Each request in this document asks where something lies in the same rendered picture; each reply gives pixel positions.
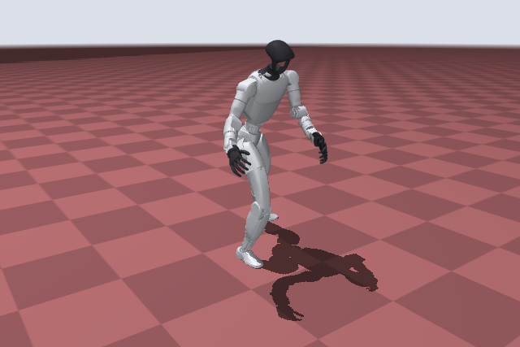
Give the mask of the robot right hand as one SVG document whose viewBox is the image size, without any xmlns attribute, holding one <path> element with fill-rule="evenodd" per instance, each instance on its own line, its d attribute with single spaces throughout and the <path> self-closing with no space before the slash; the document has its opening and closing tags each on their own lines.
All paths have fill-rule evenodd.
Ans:
<svg viewBox="0 0 520 347">
<path fill-rule="evenodd" d="M 239 177 L 241 175 L 236 171 L 236 169 L 241 172 L 242 174 L 245 174 L 244 171 L 242 171 L 237 164 L 239 164 L 241 167 L 243 167 L 246 171 L 249 169 L 245 167 L 240 160 L 242 160 L 244 163 L 247 163 L 251 166 L 251 163 L 249 163 L 247 160 L 245 160 L 242 157 L 242 154 L 250 155 L 250 153 L 246 150 L 239 150 L 238 146 L 232 145 L 232 148 L 227 152 L 227 156 L 229 158 L 229 164 L 231 166 L 232 171 Z"/>
</svg>

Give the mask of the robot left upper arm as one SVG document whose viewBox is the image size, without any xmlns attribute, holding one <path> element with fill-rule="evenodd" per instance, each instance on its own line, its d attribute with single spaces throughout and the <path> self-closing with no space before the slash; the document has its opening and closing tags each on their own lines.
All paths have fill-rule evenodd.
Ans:
<svg viewBox="0 0 520 347">
<path fill-rule="evenodd" d="M 290 115 L 294 119 L 300 119 L 306 116 L 307 111 L 305 106 L 301 105 L 301 93 L 299 88 L 299 76 L 293 70 L 285 71 L 288 75 L 288 87 L 286 88 L 288 93 L 288 100 L 291 105 Z"/>
</svg>

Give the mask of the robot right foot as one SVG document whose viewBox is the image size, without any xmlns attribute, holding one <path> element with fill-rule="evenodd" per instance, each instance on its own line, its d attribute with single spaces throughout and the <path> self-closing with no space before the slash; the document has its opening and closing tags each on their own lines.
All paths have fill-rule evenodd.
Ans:
<svg viewBox="0 0 520 347">
<path fill-rule="evenodd" d="M 236 249 L 236 257 L 241 259 L 245 264 L 253 268 L 263 266 L 263 261 L 259 259 L 251 250 L 246 253 L 241 252 L 241 246 Z"/>
</svg>

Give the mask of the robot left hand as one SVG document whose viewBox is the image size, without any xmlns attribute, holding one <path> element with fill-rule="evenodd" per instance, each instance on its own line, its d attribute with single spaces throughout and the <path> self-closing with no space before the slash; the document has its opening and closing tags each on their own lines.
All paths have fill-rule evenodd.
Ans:
<svg viewBox="0 0 520 347">
<path fill-rule="evenodd" d="M 313 132 L 312 135 L 314 137 L 314 145 L 320 148 L 318 153 L 323 154 L 319 157 L 321 158 L 320 162 L 322 161 L 320 164 L 325 163 L 327 161 L 327 145 L 324 141 L 324 138 L 320 135 L 319 132 Z"/>
</svg>

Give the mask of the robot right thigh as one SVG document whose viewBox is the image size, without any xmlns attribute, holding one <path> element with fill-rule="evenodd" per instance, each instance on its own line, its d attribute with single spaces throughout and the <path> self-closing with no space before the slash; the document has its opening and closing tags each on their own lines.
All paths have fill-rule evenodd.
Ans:
<svg viewBox="0 0 520 347">
<path fill-rule="evenodd" d="M 270 190 L 265 164 L 253 142 L 247 142 L 246 139 L 242 138 L 237 142 L 237 146 L 239 150 L 246 150 L 250 153 L 250 155 L 242 154 L 242 157 L 251 163 L 251 166 L 247 163 L 245 164 L 245 167 L 249 169 L 248 171 L 245 170 L 245 175 L 256 198 L 255 202 L 262 209 L 261 218 L 263 218 L 266 214 L 271 213 Z M 242 160 L 240 161 L 243 163 Z"/>
</svg>

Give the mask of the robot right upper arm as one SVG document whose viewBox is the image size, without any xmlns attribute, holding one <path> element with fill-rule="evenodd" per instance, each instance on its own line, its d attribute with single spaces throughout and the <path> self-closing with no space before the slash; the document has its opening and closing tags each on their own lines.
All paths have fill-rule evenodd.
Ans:
<svg viewBox="0 0 520 347">
<path fill-rule="evenodd" d="M 232 116 L 232 128 L 240 131 L 242 121 L 240 117 L 251 97 L 257 92 L 257 80 L 249 78 L 241 81 L 236 87 L 236 96 L 231 106 L 230 114 Z M 229 117 L 228 116 L 228 117 Z"/>
</svg>

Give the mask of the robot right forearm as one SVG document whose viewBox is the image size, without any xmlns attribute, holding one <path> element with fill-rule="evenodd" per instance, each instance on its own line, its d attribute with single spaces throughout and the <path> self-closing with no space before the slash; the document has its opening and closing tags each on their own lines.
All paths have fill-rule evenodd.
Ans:
<svg viewBox="0 0 520 347">
<path fill-rule="evenodd" d="M 237 146 L 237 137 L 238 137 L 238 131 L 235 128 L 232 128 L 232 116 L 230 115 L 224 125 L 223 129 L 223 137 L 224 137 L 224 144 L 223 144 L 223 150 L 226 151 L 226 154 L 228 154 L 228 151 L 232 148 L 232 145 Z"/>
</svg>

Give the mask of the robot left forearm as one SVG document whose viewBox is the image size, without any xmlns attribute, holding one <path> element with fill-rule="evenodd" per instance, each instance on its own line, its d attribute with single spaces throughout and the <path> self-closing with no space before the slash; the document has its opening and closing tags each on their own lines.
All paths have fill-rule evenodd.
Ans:
<svg viewBox="0 0 520 347">
<path fill-rule="evenodd" d="M 307 111 L 307 110 L 306 110 Z M 301 117 L 301 119 L 298 121 L 299 126 L 302 128 L 303 132 L 307 136 L 309 140 L 311 140 L 311 143 L 314 144 L 314 137 L 313 132 L 318 132 L 314 125 L 311 123 L 311 119 L 309 117 L 309 114 L 307 112 L 306 116 Z M 322 136 L 322 133 L 319 132 Z"/>
</svg>

